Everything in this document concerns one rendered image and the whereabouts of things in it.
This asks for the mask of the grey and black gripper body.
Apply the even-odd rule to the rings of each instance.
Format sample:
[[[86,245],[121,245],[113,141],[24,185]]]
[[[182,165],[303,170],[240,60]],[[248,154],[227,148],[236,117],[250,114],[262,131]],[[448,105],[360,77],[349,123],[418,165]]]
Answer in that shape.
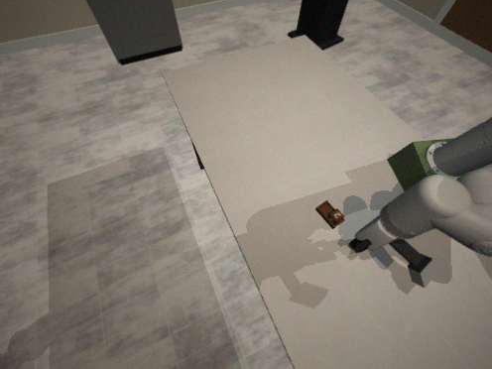
[[[383,209],[383,208],[382,208]],[[381,211],[382,211],[381,209]],[[355,237],[357,240],[365,240],[368,239],[372,244],[368,246],[367,251],[374,251],[396,239],[405,239],[405,238],[400,238],[394,234],[392,234],[383,224],[382,219],[381,219],[381,211],[380,215],[375,218],[373,221],[371,221],[369,224],[367,224],[365,227],[360,229],[356,234]],[[405,239],[407,240],[407,239]]]

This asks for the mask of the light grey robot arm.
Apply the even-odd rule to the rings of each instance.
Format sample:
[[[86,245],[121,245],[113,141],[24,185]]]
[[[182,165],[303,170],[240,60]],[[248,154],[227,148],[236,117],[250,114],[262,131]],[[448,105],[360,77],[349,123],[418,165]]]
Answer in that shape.
[[[434,175],[383,207],[385,227],[405,239],[437,229],[492,257],[492,166],[488,166],[492,164],[492,117],[449,142],[430,145],[425,159]],[[432,258],[404,239],[388,244],[410,263],[412,282],[425,288],[436,275]]]

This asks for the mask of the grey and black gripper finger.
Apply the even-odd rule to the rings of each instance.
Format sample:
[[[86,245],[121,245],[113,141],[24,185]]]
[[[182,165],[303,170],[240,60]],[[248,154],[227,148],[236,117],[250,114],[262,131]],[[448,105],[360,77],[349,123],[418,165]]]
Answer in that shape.
[[[356,241],[355,241],[355,240],[356,240]],[[353,248],[353,250],[354,250],[356,253],[358,253],[358,252],[359,252],[359,253],[361,253],[361,252],[363,252],[363,251],[367,250],[368,246],[371,244],[371,242],[370,242],[368,239],[364,240],[363,242],[362,242],[362,240],[357,240],[357,239],[355,239],[355,240],[353,240],[353,241],[352,241],[352,242],[350,242],[350,243],[351,243],[352,245],[354,244],[352,247],[354,247],[354,246],[356,246],[356,245],[357,245],[356,247],[354,247],[354,248]],[[357,242],[357,243],[356,243],[356,242]],[[360,243],[360,244],[359,244],[359,243]],[[358,244],[359,244],[359,245],[358,245]],[[362,251],[361,251],[361,250],[362,250]]]

